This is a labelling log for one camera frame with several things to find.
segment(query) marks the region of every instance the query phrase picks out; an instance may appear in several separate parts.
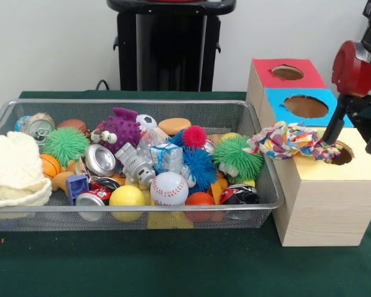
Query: baseball stitching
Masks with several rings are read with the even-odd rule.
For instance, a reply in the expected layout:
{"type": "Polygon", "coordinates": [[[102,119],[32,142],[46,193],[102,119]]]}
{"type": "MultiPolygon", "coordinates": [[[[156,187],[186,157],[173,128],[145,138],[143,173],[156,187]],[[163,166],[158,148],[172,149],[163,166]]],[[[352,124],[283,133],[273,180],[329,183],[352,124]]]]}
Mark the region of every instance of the baseball stitching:
{"type": "MultiPolygon", "coordinates": [[[[181,182],[180,184],[177,185],[177,187],[172,190],[172,191],[163,191],[162,189],[160,189],[157,185],[157,182],[156,180],[158,179],[158,176],[153,180],[153,184],[152,184],[152,187],[154,189],[154,191],[156,193],[158,193],[159,195],[163,195],[165,197],[172,197],[178,193],[180,193],[180,190],[184,187],[185,185],[185,179],[181,176],[181,182]]],[[[159,205],[169,205],[169,204],[165,204],[165,203],[162,203],[161,201],[159,201],[158,199],[156,200],[156,203],[159,204],[159,205]]]]}

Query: box hole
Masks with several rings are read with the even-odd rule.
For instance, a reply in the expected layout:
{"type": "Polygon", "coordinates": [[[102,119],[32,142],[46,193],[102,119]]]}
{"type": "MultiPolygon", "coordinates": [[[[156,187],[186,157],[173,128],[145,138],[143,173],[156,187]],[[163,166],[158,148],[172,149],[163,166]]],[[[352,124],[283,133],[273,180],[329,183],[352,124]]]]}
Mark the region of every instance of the box hole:
{"type": "Polygon", "coordinates": [[[331,164],[345,165],[345,164],[350,163],[352,159],[354,158],[352,149],[341,141],[337,141],[336,143],[342,146],[342,152],[338,158],[332,160],[331,164]]]}
{"type": "Polygon", "coordinates": [[[298,68],[280,65],[272,69],[272,73],[275,77],[283,80],[299,80],[304,78],[304,73],[298,68]]]}
{"type": "Polygon", "coordinates": [[[319,99],[305,95],[291,96],[284,101],[285,107],[296,116],[306,119],[322,118],[328,112],[328,106],[319,99]]]}

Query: stacked boxes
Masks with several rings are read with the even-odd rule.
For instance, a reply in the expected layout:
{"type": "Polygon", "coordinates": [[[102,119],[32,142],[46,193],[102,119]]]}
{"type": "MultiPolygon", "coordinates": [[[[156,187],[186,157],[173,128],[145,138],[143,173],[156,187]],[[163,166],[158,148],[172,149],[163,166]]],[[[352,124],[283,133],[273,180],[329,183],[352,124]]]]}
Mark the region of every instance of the stacked boxes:
{"type": "MultiPolygon", "coordinates": [[[[254,59],[247,101],[261,127],[278,121],[327,127],[336,98],[309,60],[254,59]]],[[[357,246],[371,220],[371,155],[349,118],[339,164],[296,155],[274,161],[286,196],[273,212],[283,246],[357,246]]]]}

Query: purple spiky toy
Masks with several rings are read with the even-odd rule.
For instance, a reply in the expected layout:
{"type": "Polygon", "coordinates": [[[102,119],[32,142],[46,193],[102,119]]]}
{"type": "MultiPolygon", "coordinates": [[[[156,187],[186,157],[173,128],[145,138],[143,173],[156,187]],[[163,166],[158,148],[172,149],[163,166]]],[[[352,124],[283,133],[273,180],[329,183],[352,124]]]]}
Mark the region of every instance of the purple spiky toy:
{"type": "Polygon", "coordinates": [[[100,144],[115,154],[127,142],[136,147],[142,135],[140,123],[136,122],[136,111],[114,107],[113,112],[116,116],[109,116],[109,119],[103,122],[100,144]]]}

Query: wire mesh basket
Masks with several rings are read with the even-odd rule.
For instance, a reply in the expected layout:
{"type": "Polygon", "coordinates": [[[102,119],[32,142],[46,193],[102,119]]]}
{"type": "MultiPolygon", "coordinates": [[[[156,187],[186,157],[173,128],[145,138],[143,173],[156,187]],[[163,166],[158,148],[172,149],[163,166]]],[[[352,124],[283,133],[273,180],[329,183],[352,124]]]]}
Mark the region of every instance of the wire mesh basket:
{"type": "MultiPolygon", "coordinates": [[[[113,107],[149,114],[157,122],[167,118],[187,118],[208,134],[237,132],[252,136],[261,128],[254,109],[244,101],[169,100],[19,100],[0,110],[0,135],[13,131],[22,116],[48,113],[60,123],[79,118],[94,129],[112,114],[113,107]]],[[[40,207],[0,208],[0,231],[144,230],[171,228],[259,228],[271,211],[284,200],[283,191],[269,158],[256,189],[261,204],[207,206],[70,206],[62,191],[54,192],[40,207]],[[189,214],[202,212],[209,220],[193,222],[189,214]],[[132,222],[127,218],[137,218],[132,222]]]]}

